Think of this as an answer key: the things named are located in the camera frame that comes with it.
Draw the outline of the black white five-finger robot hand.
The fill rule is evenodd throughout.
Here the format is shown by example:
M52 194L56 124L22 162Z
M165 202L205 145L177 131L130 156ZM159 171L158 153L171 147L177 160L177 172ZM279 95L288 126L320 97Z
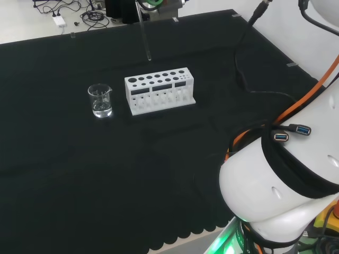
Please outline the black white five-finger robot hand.
M123 24L139 22L139 16L134 0L105 0L107 17L121 20Z

